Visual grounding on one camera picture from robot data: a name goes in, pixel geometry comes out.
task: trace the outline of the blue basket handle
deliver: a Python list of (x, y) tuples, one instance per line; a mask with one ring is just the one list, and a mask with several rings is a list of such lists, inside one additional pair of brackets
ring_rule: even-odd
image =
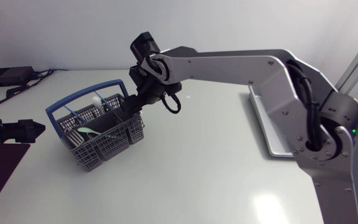
[(83, 90), (77, 91), (69, 96), (64, 97), (63, 99), (57, 101), (53, 105), (49, 106), (45, 111), (47, 112), (47, 115), (49, 117), (50, 122), (52, 123), (53, 127), (56, 130), (57, 135), (61, 138), (63, 136), (63, 133), (60, 131), (59, 126), (56, 122), (56, 119), (53, 117), (53, 112), (55, 112), (57, 109), (61, 108), (62, 106), (65, 106), (67, 103), (83, 96), (88, 93), (91, 93), (96, 90), (100, 90), (109, 86), (115, 86), (119, 85), (121, 88), (122, 93), (124, 94), (125, 98), (128, 97), (127, 89), (125, 88), (124, 83), (122, 80), (111, 80), (103, 83), (99, 83), (93, 86), (89, 86), (88, 88), (85, 88)]

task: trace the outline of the power adapter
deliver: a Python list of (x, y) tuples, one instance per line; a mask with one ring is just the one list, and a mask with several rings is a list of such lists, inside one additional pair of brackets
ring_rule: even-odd
[(31, 66), (0, 68), (0, 86), (26, 85), (33, 73)]

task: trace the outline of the screw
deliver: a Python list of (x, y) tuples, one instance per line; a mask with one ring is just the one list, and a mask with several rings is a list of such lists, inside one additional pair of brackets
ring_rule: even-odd
[(340, 129), (340, 128), (336, 128), (336, 129), (335, 129), (335, 132), (336, 132), (337, 134), (342, 134), (342, 133), (343, 133), (342, 129)]

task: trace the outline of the metal base plate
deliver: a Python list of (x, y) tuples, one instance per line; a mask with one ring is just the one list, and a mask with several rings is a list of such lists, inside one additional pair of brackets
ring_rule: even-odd
[(274, 157), (293, 158), (285, 136), (267, 115), (261, 97), (255, 94), (252, 86), (249, 86), (249, 91), (249, 98), (264, 132), (269, 154)]

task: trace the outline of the dish rack basket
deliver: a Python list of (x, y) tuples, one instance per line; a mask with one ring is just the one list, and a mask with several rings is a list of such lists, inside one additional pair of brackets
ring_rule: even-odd
[[(53, 112), (76, 100), (102, 88), (119, 85), (121, 94), (115, 94), (102, 99), (100, 112), (93, 105), (88, 105), (80, 110), (56, 120)], [(49, 120), (56, 130), (63, 144), (74, 155), (77, 164), (85, 171), (91, 171), (106, 161), (144, 138), (144, 124), (140, 113), (127, 115), (121, 109), (122, 103), (128, 97), (127, 90), (121, 80), (112, 80), (90, 86), (57, 101), (46, 109)], [(99, 132), (99, 135), (81, 133), (78, 128), (90, 128)], [(81, 144), (73, 142), (73, 135), (80, 135)]]

